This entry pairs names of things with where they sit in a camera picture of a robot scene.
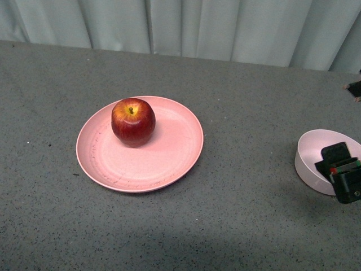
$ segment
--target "white bowl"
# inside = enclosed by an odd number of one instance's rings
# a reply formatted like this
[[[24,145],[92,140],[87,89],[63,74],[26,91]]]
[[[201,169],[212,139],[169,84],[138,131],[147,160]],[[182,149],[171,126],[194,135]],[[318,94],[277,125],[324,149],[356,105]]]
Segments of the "white bowl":
[[[351,157],[361,158],[361,145],[343,134],[330,130],[311,130],[298,141],[294,166],[300,178],[314,190],[326,195],[335,195],[331,183],[316,169],[315,163],[322,161],[324,147],[346,142]]]

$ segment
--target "pink plate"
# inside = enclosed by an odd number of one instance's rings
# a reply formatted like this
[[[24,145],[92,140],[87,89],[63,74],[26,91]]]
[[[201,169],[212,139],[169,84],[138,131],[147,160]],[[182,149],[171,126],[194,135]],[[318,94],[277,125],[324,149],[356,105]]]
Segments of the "pink plate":
[[[118,102],[95,113],[81,129],[77,157],[84,172],[109,189],[140,193],[165,187],[184,176],[203,147],[203,130],[185,106],[154,96],[147,101],[156,115],[151,139],[138,148],[126,147],[113,134],[111,112]]]

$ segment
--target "white curtain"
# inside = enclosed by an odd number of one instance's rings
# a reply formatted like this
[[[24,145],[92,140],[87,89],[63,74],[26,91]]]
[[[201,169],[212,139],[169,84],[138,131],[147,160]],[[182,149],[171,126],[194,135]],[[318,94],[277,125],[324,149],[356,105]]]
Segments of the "white curtain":
[[[0,40],[358,73],[361,0],[0,0]]]

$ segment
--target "table surface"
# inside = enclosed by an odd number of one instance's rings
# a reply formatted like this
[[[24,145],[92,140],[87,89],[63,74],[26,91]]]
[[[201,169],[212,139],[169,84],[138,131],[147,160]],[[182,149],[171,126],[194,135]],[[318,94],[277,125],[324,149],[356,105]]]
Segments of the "table surface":
[[[360,204],[309,188],[301,135],[361,141],[357,75],[0,42],[1,270],[359,270]],[[84,123],[122,98],[188,107],[202,153],[142,194],[81,169]]]

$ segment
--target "curtain fold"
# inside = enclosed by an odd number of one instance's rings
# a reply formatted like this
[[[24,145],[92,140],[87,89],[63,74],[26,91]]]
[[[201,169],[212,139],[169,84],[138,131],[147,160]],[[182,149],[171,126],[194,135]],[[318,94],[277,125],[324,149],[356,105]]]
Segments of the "curtain fold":
[[[0,40],[358,73],[361,0],[1,0]]]

